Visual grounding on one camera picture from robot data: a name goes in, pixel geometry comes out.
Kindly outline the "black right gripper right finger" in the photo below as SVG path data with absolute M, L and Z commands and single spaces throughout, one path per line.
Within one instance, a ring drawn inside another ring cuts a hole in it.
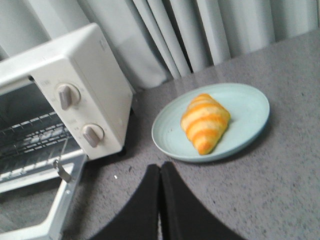
M 242 240 L 196 198 L 174 164 L 161 167 L 161 228 L 164 240 Z

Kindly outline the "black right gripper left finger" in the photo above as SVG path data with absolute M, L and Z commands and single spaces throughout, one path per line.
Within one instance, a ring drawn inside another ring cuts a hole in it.
M 160 168 L 151 164 L 126 205 L 93 240 L 157 240 Z

